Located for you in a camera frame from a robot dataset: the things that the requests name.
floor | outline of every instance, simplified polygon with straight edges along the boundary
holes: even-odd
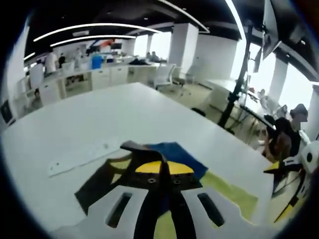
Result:
[[[206,102],[206,98],[210,93],[210,89],[193,84],[193,85],[186,85],[185,91],[180,90],[180,88],[176,85],[173,85],[171,87],[166,87],[164,89],[160,89],[159,91],[162,92],[167,97],[171,98],[172,100],[179,102],[180,104],[192,108],[196,107],[206,113],[206,118],[211,120],[214,123],[217,123],[220,119],[221,112],[217,109],[214,109],[212,106],[210,106]],[[82,94],[84,92],[89,91],[89,85],[88,82],[81,82],[74,84],[71,87],[67,88],[67,97],[75,96],[78,94]],[[232,115],[234,118],[238,115],[239,110],[234,109],[232,112]],[[226,127],[230,127],[235,123],[235,120],[230,119],[227,122]],[[250,133],[250,127],[251,127],[251,120],[248,119],[244,121],[242,125],[238,125],[234,128],[232,128],[235,132],[235,136],[237,136],[241,141],[249,144],[250,146],[254,147],[256,144],[256,141],[258,140],[257,136],[255,134]],[[287,179],[287,182],[291,182],[295,178],[295,175],[289,175],[289,178]],[[267,215],[267,222],[273,223],[273,221],[277,218],[279,213],[285,208],[290,198],[295,193],[295,190],[298,186],[299,181],[295,180],[289,187],[287,187],[284,192],[277,197],[273,198],[269,203],[269,210]],[[282,220],[281,222],[276,223],[277,227],[282,227],[288,219],[285,221]]]

white table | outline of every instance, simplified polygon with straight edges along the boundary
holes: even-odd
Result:
[[[74,96],[29,114],[2,134],[8,169],[19,195],[47,230],[83,218],[74,193],[104,161],[49,178],[61,154],[116,136],[137,143],[177,141],[227,182],[259,198],[252,221],[260,223],[271,198],[271,165],[258,152],[208,119],[140,83]],[[123,156],[119,151],[112,156]]]
[[[229,93],[233,92],[236,86],[235,80],[207,80],[207,82],[212,86],[213,90],[207,97],[207,101],[211,106],[214,108],[217,108],[221,112],[223,112],[226,109],[226,106],[228,104],[228,95]],[[245,100],[246,95],[243,95],[241,99],[237,103],[237,107],[240,107],[241,104],[244,103],[244,105],[251,111],[254,112],[255,115],[258,115],[259,118],[263,118],[265,114],[265,110],[262,108],[260,102],[255,102],[250,98],[250,96],[247,96],[246,102],[243,102]]]

man in white shirt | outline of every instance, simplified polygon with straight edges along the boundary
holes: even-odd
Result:
[[[51,74],[52,72],[56,71],[55,63],[57,62],[57,60],[58,58],[53,53],[53,50],[50,49],[50,53],[45,58],[45,68],[47,74]]]
[[[41,85],[44,75],[41,60],[37,60],[36,62],[37,64],[29,70],[30,84],[32,89],[36,89]]]

black metal rod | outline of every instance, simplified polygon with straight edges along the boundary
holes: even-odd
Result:
[[[249,47],[252,39],[252,34],[253,34],[253,25],[250,24],[248,26],[248,31],[246,34],[246,48],[245,48],[245,55],[244,55],[244,60],[243,60],[243,65],[241,66],[240,74],[237,80],[237,84],[235,86],[234,92],[230,93],[228,96],[228,105],[221,115],[218,125],[221,126],[222,128],[225,128],[225,125],[230,117],[231,112],[233,111],[234,108],[234,103],[236,100],[239,99],[239,92],[241,91],[241,86],[243,85],[244,82],[244,76],[247,71],[247,64],[248,64],[248,58],[249,58]]]

black hair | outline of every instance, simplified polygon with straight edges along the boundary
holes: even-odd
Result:
[[[280,134],[281,132],[284,132],[287,135],[290,135],[294,132],[289,120],[286,118],[279,118],[276,120],[275,123],[276,132]]]
[[[308,111],[307,111],[306,107],[304,106],[304,104],[298,104],[296,106],[296,108],[294,108],[293,110],[290,111],[291,118],[294,118],[298,114],[303,114],[303,115],[308,116]]]

